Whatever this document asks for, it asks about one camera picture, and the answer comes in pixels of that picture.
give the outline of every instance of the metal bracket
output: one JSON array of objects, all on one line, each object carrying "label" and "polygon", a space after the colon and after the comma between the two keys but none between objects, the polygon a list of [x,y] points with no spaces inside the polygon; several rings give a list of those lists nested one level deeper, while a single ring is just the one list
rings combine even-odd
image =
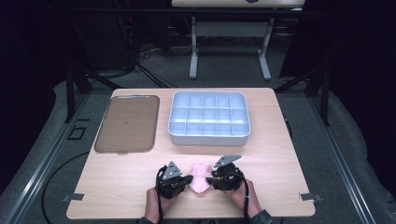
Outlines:
[{"label": "metal bracket", "polygon": [[174,162],[170,161],[168,167],[166,167],[165,173],[163,174],[163,180],[172,179],[179,175],[182,175],[180,169],[178,169]]},{"label": "metal bracket", "polygon": [[84,198],[84,194],[77,194],[77,193],[74,193],[72,195],[65,194],[62,197],[61,201],[64,203],[70,203],[70,201],[72,201],[72,200],[82,201],[83,198]]},{"label": "metal bracket", "polygon": [[227,156],[221,156],[221,158],[218,160],[218,162],[213,165],[214,167],[221,167],[230,164],[233,161],[236,161],[238,159],[242,158],[241,155],[227,155]]},{"label": "metal bracket", "polygon": [[77,128],[75,125],[73,127],[72,132],[67,137],[67,140],[81,140],[82,136],[84,136],[84,133],[86,130],[87,130],[87,128],[85,128],[85,127]]},{"label": "metal bracket", "polygon": [[313,193],[302,194],[302,193],[300,193],[300,198],[303,201],[312,201],[314,203],[323,201],[323,197],[321,196],[321,194],[313,194]]}]

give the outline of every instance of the black curtain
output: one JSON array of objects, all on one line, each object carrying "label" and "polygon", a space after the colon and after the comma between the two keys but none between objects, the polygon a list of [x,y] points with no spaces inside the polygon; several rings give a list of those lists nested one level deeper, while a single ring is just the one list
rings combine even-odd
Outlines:
[{"label": "black curtain", "polygon": [[0,3],[1,192],[50,116],[56,98],[53,87],[65,80],[72,60],[89,66],[67,20],[47,14],[41,3]]},{"label": "black curtain", "polygon": [[281,76],[301,76],[323,65],[326,53],[333,53],[330,89],[358,123],[367,145],[368,162],[379,181],[395,196],[394,4],[390,0],[349,1],[339,6],[329,0],[306,0],[305,4],[306,10],[329,8],[345,11],[346,15],[329,21],[300,20]]}]

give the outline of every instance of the human arm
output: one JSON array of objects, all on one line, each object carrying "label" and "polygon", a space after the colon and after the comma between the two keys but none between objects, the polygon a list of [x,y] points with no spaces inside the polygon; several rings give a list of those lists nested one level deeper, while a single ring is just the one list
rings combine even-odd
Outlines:
[{"label": "human arm", "polygon": [[[158,208],[157,190],[155,188],[148,189],[146,192],[146,212],[138,224],[157,224],[160,221],[160,212]],[[163,215],[169,210],[171,205],[175,202],[177,196],[171,199],[161,197],[161,205],[163,208]]]},{"label": "human arm", "polygon": [[[248,191],[249,191],[249,198],[248,198],[248,206],[247,206],[247,215],[250,219],[251,223],[265,223],[270,224],[274,223],[271,216],[265,211],[262,210],[259,199],[257,198],[256,190],[254,189],[253,182],[250,180],[247,181]],[[244,209],[245,205],[245,184],[241,182],[241,186],[237,190],[223,190],[222,192],[230,197],[233,202],[238,206],[241,210]]]}]

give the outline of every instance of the rectangular tray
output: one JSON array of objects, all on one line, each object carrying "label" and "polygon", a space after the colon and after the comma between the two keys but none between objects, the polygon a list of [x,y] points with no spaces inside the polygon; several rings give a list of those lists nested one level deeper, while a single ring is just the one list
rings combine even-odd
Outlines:
[{"label": "rectangular tray", "polygon": [[168,132],[176,145],[242,146],[250,134],[246,97],[238,91],[178,91]]},{"label": "rectangular tray", "polygon": [[97,152],[143,152],[154,147],[160,98],[155,95],[110,99],[94,149]]}]

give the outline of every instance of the human hand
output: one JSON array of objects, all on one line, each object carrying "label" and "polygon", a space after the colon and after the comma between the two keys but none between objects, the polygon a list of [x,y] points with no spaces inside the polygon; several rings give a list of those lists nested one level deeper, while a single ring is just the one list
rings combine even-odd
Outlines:
[{"label": "human hand", "polygon": [[[249,191],[249,199],[248,199],[248,206],[247,206],[247,214],[249,218],[256,216],[262,208],[259,204],[259,199],[257,198],[256,190],[254,189],[253,182],[250,180],[246,180],[248,185]],[[227,196],[229,196],[233,202],[241,209],[244,210],[245,204],[245,183],[242,181],[241,186],[237,190],[222,190]]]},{"label": "human hand", "polygon": [[[178,197],[178,195],[171,199],[166,199],[164,197],[161,197],[161,206],[163,208],[164,216],[165,216],[166,212],[169,210],[169,207],[175,202],[177,197]],[[160,221],[157,190],[155,188],[151,188],[151,189],[147,190],[145,218],[150,220],[154,224],[156,224]]]}]

